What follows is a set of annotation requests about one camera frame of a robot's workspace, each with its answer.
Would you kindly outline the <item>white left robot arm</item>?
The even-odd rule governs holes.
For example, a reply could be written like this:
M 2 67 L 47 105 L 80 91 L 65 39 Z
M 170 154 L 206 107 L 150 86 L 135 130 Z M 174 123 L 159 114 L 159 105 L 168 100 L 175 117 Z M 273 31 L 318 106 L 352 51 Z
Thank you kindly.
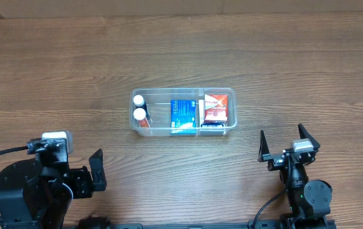
M 107 186 L 103 151 L 88 167 L 72 169 L 63 149 L 30 150 L 35 157 L 0 172 L 0 228 L 62 228 L 74 199 L 90 198 Z

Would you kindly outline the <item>orange tube white cap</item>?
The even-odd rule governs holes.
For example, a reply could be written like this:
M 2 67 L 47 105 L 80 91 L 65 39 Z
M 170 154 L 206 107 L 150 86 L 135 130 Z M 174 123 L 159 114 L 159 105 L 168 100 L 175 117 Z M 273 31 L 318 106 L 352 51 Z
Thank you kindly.
M 149 128 L 150 124 L 147 119 L 147 113 L 143 108 L 137 108 L 133 112 L 134 118 L 137 120 L 138 124 L 142 128 Z

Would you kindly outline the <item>white blue medicine box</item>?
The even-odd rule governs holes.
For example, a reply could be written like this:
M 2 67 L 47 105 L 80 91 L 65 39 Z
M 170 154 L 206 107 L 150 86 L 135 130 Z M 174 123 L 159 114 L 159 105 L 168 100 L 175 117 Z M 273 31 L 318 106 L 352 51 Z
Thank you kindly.
M 224 127 L 225 124 L 223 123 L 219 123 L 219 122 L 206 122 L 205 121 L 205 101 L 204 100 L 199 100 L 198 101 L 199 106 L 199 127 L 210 127 L 210 128 L 215 128 L 215 127 Z

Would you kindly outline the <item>dark bottle white cap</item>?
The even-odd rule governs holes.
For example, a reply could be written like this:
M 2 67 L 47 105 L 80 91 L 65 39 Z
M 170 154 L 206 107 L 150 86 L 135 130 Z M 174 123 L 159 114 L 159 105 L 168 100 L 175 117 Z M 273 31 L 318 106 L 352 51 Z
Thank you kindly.
M 135 95 L 133 97 L 133 103 L 136 108 L 142 108 L 146 112 L 146 118 L 150 119 L 150 113 L 148 111 L 147 103 L 143 96 L 141 95 Z

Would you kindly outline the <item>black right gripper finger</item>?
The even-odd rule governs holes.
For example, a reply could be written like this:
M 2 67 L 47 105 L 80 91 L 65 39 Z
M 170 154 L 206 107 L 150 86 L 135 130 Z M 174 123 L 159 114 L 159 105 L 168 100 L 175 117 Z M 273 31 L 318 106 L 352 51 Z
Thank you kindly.
M 301 139 L 309 139 L 314 149 L 320 148 L 319 142 L 311 134 L 308 133 L 308 131 L 304 128 L 304 126 L 301 123 L 298 124 L 298 130 Z
M 260 147 L 259 147 L 259 153 L 258 153 L 258 161 L 267 161 L 270 156 L 270 151 L 268 148 L 268 144 L 266 141 L 266 137 L 264 134 L 264 131 L 260 131 Z

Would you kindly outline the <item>red Panadol box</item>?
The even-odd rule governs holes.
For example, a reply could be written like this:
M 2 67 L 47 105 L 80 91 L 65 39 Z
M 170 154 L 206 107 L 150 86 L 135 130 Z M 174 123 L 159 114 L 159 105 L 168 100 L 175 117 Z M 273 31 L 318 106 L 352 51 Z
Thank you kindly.
M 228 122 L 228 95 L 205 94 L 204 95 L 204 122 L 223 123 Z

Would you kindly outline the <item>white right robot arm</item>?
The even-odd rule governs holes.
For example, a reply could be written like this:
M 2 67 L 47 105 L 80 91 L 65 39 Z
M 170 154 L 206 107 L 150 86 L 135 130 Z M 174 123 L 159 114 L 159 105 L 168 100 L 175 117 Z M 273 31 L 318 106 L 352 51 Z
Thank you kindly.
M 336 228 L 335 221 L 326 216 L 331 213 L 332 187 L 326 181 L 309 180 L 305 166 L 315 161 L 320 144 L 298 125 L 299 139 L 279 155 L 272 155 L 263 131 L 260 132 L 258 162 L 266 162 L 269 171 L 278 170 L 283 190 L 265 203 L 249 222 L 250 228 Z M 290 212 L 278 219 L 262 219 L 260 214 L 276 199 L 286 195 Z

